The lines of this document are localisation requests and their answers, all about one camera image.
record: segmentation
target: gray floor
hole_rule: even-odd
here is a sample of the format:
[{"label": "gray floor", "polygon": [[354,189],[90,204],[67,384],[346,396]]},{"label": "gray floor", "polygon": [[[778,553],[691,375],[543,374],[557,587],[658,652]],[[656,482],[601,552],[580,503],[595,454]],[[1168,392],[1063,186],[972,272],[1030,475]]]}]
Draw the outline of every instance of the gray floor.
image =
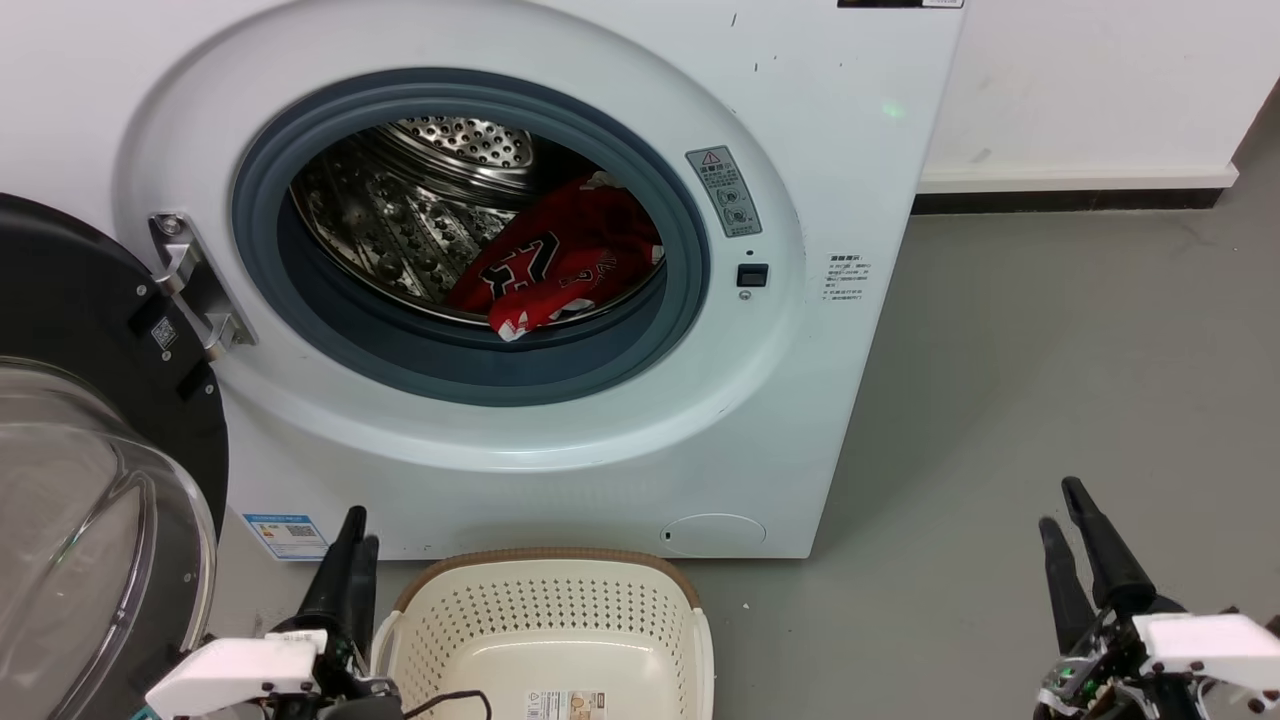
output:
[{"label": "gray floor", "polygon": [[[1238,165],[1212,211],[911,222],[813,557],[684,564],[718,719],[1027,717],[1066,474],[1192,610],[1280,612],[1280,111]],[[310,577],[239,523],[220,562],[220,634]]]}]

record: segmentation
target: gray rubber gasket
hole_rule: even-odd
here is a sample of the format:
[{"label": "gray rubber gasket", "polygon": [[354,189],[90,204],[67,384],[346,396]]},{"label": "gray rubber gasket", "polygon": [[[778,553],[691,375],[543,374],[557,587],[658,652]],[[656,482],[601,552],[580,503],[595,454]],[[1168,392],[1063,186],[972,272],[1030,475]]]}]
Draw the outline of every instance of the gray rubber gasket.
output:
[{"label": "gray rubber gasket", "polygon": [[[375,297],[306,237],[285,201],[293,176],[332,142],[404,117],[483,117],[563,145],[617,177],[663,238],[666,268],[623,307],[515,343]],[[562,402],[626,380],[669,351],[701,309],[705,227],[672,167],[603,113],[549,88],[474,70],[420,68],[352,78],[273,120],[232,193],[232,227],[250,277],[279,315],[338,363],[390,387],[471,405]]]}]

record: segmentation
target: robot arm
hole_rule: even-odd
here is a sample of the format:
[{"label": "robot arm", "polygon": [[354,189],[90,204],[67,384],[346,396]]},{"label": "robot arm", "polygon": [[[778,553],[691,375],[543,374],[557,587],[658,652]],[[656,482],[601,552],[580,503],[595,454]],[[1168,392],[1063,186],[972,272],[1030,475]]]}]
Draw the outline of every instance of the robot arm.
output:
[{"label": "robot arm", "polygon": [[1256,714],[1280,705],[1280,616],[1192,615],[1151,579],[1076,478],[1062,480],[1093,569],[1094,612],[1061,528],[1041,520],[1044,570],[1062,657],[1044,676],[1037,717],[1203,720],[1203,694],[1238,688]]},{"label": "robot arm", "polygon": [[364,507],[352,507],[316,569],[297,615],[260,639],[215,639],[174,667],[147,693],[160,720],[198,717],[255,703],[271,720],[410,720],[435,705],[477,697],[480,691],[440,693],[404,711],[390,678],[367,670],[374,630],[378,538],[365,536]]}]

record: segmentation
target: qr code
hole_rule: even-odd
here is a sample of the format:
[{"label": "qr code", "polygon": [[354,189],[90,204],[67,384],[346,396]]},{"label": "qr code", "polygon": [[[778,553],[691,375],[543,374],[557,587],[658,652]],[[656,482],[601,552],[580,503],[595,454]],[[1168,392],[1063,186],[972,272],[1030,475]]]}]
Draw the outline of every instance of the qr code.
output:
[{"label": "qr code", "polygon": [[178,340],[178,331],[174,329],[169,318],[160,318],[160,322],[151,328],[151,337],[154,337],[156,343],[160,345],[160,350],[169,350],[173,341]]}]

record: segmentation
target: brown basket rim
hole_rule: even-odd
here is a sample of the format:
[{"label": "brown basket rim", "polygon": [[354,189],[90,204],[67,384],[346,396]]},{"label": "brown basket rim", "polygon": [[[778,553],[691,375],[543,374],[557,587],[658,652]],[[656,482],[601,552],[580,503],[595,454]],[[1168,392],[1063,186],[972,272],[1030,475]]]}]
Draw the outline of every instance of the brown basket rim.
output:
[{"label": "brown basket rim", "polygon": [[698,600],[698,591],[694,589],[694,584],[689,582],[689,578],[686,578],[678,568],[655,555],[627,552],[622,550],[600,550],[593,547],[526,547],[521,550],[470,552],[467,555],[456,555],[447,560],[440,560],[426,570],[422,570],[422,573],[401,592],[399,597],[396,598],[394,610],[397,612],[404,612],[408,610],[410,602],[413,601],[413,597],[417,596],[419,591],[421,591],[426,583],[439,578],[449,570],[471,568],[474,565],[488,565],[492,562],[518,562],[522,560],[600,560],[605,562],[628,562],[631,565],[643,565],[663,573],[680,585],[681,592],[685,593],[685,598],[689,601],[689,607],[695,610],[701,607],[701,601]]}]

